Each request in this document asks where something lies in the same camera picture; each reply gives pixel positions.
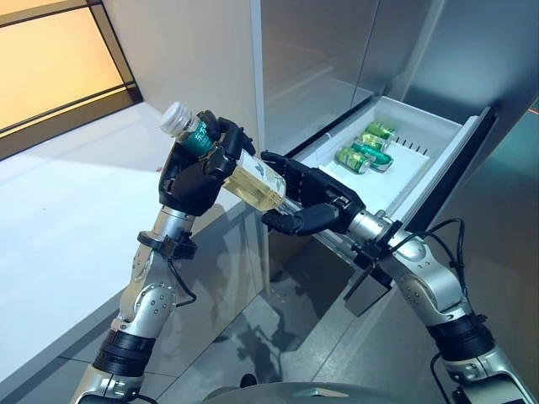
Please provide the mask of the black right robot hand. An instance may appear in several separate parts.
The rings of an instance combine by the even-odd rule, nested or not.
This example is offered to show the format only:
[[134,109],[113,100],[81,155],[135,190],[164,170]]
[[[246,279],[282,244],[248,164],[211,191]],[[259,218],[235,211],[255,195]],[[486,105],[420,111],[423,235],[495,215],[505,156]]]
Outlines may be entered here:
[[353,189],[319,168],[270,151],[263,151],[260,156],[286,181],[286,197],[301,206],[290,214],[277,210],[264,213],[261,221],[270,230],[299,237],[325,230],[344,234],[366,207]]

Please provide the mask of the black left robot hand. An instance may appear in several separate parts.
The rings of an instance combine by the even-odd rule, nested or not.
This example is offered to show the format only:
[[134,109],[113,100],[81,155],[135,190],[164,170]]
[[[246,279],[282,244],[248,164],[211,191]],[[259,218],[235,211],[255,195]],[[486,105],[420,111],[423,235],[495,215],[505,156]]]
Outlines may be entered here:
[[214,205],[242,152],[255,153],[252,139],[233,121],[217,118],[210,110],[197,116],[205,123],[208,137],[218,143],[216,150],[200,160],[175,142],[158,183],[160,204],[193,216],[203,215]]

